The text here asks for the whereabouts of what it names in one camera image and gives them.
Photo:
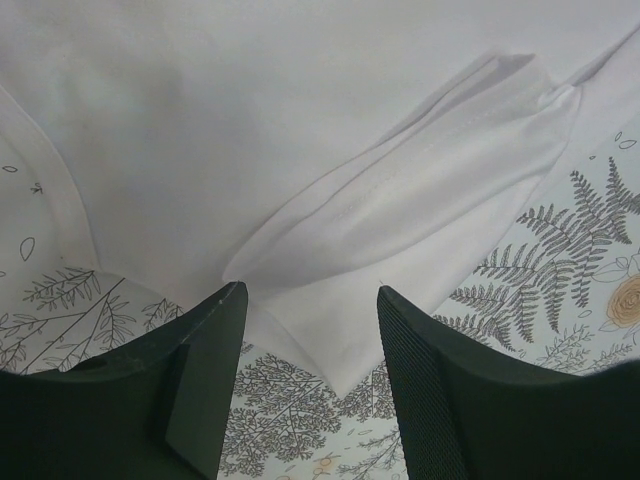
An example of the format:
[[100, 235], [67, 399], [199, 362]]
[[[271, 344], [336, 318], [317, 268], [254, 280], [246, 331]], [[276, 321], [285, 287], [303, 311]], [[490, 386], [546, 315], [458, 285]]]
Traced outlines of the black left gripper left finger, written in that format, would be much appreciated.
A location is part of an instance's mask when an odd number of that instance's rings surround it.
[[230, 283], [69, 371], [3, 373], [2, 477], [215, 478], [247, 307]]

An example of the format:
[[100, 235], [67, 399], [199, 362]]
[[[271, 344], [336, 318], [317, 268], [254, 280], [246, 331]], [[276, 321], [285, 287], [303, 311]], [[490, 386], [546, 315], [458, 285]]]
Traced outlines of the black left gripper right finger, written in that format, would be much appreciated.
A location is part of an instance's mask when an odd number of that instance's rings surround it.
[[379, 331], [412, 479], [635, 479], [639, 365], [575, 376], [493, 350], [390, 287]]

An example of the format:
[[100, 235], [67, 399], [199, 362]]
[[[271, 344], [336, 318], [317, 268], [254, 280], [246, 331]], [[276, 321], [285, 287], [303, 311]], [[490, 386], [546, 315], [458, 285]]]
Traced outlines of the white t shirt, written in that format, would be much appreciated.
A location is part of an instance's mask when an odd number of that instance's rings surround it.
[[638, 109], [635, 1], [5, 1], [1, 219], [343, 395]]

